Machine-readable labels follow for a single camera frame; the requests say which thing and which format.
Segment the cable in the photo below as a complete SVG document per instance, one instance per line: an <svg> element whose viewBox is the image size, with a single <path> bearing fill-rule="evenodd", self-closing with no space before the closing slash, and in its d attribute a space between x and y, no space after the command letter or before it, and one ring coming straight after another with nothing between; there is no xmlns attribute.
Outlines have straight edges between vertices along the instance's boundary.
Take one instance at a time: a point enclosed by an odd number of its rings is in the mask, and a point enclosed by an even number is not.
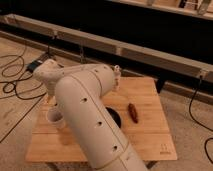
<svg viewBox="0 0 213 171"><path fill-rule="evenodd" d="M196 97L196 95L197 95L197 92L198 92L199 89L200 89L200 86L201 86L201 84L202 84L202 81L203 81L203 77L200 76L199 84L198 84L197 88L195 89L195 92L194 92L194 94L193 94L193 96L192 96L192 98L191 98L190 104L189 104L189 114L190 114L190 117L192 118L192 120L193 120L196 124L198 124L198 125L200 125L201 127L205 128L205 129L207 129L207 130L209 130L210 132L213 132L213 129L212 129L212 128L207 127L206 125L202 124L200 121L198 121L197 119L195 119L195 117L193 116L192 111L191 111L192 103L193 103L193 101L194 101L194 99L195 99L195 97ZM209 161L213 164L213 159L211 159L211 157L209 156L209 152L208 152L208 149L207 149L208 143L209 143L210 141L212 141L212 140L213 140L213 138L208 138L208 139L205 141L205 143L204 143L204 150L205 150L205 153L206 153L207 158L208 158Z"/></svg>
<svg viewBox="0 0 213 171"><path fill-rule="evenodd" d="M192 109L191 109L191 108L192 108L192 103L193 103L193 101L194 101L194 99L195 99L195 97L196 97L196 95L197 95L197 92L198 92L199 89L200 89L200 85L201 85L202 81L203 81L203 77L201 76L201 77L200 77L200 80L199 80L199 84L198 84L197 88L195 89L195 92L194 92L194 94L193 94L193 96L192 96L192 98L191 98L190 104L189 104L189 114L190 114L190 117L192 118L192 120L193 120L195 123L197 123L198 125L200 125L200 126L203 127L203 128L206 128L207 130L213 132L213 129L211 129L211 128L207 127L206 125L202 124L200 121L198 121L197 119L195 119L195 117L194 117L193 114L192 114Z"/></svg>
<svg viewBox="0 0 213 171"><path fill-rule="evenodd" d="M208 152L208 149L207 149L208 143L212 140L213 140L213 138L209 138L205 141L204 149L205 149L206 156L208 157L209 161L213 164L213 159L211 159L211 157L209 156L209 152Z"/></svg>
<svg viewBox="0 0 213 171"><path fill-rule="evenodd" d="M34 107L41 101L44 97L41 96L33 105L32 107L19 119L19 121L9 130L9 132L0 140L0 144L10 135L10 133L19 125L19 123L34 109Z"/></svg>

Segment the table leg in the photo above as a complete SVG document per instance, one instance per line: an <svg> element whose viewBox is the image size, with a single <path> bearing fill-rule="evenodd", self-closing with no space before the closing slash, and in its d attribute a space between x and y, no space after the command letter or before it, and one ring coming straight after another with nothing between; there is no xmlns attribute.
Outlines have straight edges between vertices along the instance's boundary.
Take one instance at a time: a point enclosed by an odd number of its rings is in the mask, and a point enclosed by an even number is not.
<svg viewBox="0 0 213 171"><path fill-rule="evenodd" d="M156 163L157 163L157 161L150 161L150 162L146 165L146 167L147 167L148 169L151 169Z"/></svg>
<svg viewBox="0 0 213 171"><path fill-rule="evenodd" d="M55 165L55 163L46 162L46 165L53 171L60 171L59 168Z"/></svg>

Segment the black object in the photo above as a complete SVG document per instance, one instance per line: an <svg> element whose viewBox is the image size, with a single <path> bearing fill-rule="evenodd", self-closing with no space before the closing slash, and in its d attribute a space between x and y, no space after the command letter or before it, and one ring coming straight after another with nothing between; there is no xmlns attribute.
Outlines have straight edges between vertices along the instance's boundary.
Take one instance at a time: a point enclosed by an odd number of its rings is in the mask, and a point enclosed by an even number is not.
<svg viewBox="0 0 213 171"><path fill-rule="evenodd" d="M156 82L156 88L157 88L157 92L158 94L161 92L161 90L163 89L163 86L166 82L165 78L159 78Z"/></svg>
<svg viewBox="0 0 213 171"><path fill-rule="evenodd" d="M111 115L112 119L118 125L118 127L121 128L121 118L120 118L118 112L116 112L114 109L112 109L110 107L106 107L106 109L109 112L109 114Z"/></svg>
<svg viewBox="0 0 213 171"><path fill-rule="evenodd" d="M33 73L33 71L38 67L40 66L42 63L40 61L33 61L32 63L30 63L28 66L27 66L27 71Z"/></svg>
<svg viewBox="0 0 213 171"><path fill-rule="evenodd" d="M107 0L12 2L18 15L213 64L210 20Z"/></svg>

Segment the screw hole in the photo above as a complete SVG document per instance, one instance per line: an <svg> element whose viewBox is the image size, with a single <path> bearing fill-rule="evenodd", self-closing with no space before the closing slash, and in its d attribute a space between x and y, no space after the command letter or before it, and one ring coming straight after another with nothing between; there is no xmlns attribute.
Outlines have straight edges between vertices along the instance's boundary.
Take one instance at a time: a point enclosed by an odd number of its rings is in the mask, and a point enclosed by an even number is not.
<svg viewBox="0 0 213 171"><path fill-rule="evenodd" d="M101 126L102 125L102 122L98 122L98 124L97 124L98 126Z"/></svg>
<svg viewBox="0 0 213 171"><path fill-rule="evenodd" d="M117 149L118 149L118 146L114 146L112 150L115 152Z"/></svg>
<svg viewBox="0 0 213 171"><path fill-rule="evenodd" d="M82 102L82 103L87 102L87 98L83 98L83 99L81 100L81 102Z"/></svg>

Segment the brown object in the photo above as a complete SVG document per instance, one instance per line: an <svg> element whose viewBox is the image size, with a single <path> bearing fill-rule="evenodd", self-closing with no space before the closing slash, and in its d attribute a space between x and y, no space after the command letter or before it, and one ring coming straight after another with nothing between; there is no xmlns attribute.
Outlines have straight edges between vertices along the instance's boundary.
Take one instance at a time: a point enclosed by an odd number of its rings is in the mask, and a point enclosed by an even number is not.
<svg viewBox="0 0 213 171"><path fill-rule="evenodd" d="M121 78L117 92L103 98L105 106L115 109L122 119L122 131L145 161L176 160L177 154L170 135L154 80L148 77ZM134 124L127 115L129 102L137 106L143 122ZM58 131L46 121L45 114L55 101L44 100L31 143L26 154L28 162L87 161L68 127Z"/></svg>
<svg viewBox="0 0 213 171"><path fill-rule="evenodd" d="M138 123L138 113L137 113L137 110L135 108L135 105L130 103L128 105L128 111L129 111L129 115L132 118L133 122Z"/></svg>

